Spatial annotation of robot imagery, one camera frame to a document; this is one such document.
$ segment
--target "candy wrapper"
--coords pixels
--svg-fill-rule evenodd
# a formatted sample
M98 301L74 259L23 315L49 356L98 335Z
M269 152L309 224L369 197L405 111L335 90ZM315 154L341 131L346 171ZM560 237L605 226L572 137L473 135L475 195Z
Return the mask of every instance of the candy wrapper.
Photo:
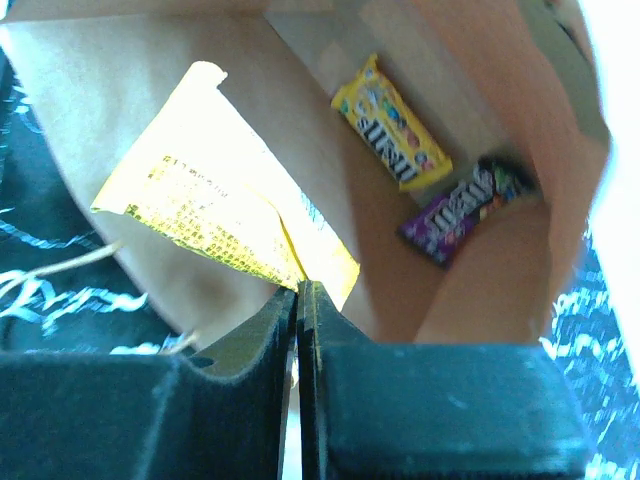
M294 291L321 281L340 310L360 266L216 88L225 77L195 63L92 210L129 215L183 248Z
M402 225L401 236L447 267L475 226L492 211L533 192L526 174L499 159L482 158L470 180L436 195L414 219Z
M376 152L401 191L423 188L452 170L449 158L369 57L331 102Z

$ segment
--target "brown paper bag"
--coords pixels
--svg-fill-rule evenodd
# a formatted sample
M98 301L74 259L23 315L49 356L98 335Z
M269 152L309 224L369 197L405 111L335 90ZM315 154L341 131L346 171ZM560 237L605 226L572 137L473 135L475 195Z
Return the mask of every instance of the brown paper bag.
M608 135L590 63L543 2L21 0L4 28L3 47L76 201L106 240L126 243L120 262L170 324L206 327L203 343L254 313L273 287L133 219L88 210L199 60L229 73L221 92L361 264L343 313L365 333L531 342L545 328ZM446 273L396 237L418 207L329 107L374 51L458 171L508 148L544 194L484 225Z

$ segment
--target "candy package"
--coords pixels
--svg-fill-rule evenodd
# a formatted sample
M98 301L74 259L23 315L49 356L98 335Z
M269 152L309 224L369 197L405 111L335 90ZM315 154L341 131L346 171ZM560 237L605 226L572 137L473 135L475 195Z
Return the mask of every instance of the candy package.
M513 199L534 191L527 175L501 159L483 157L472 178L436 195L399 234L424 251L438 265L447 267L475 226L491 212Z
M331 102L371 146L400 185L415 190L452 170L449 158L376 65L374 53Z

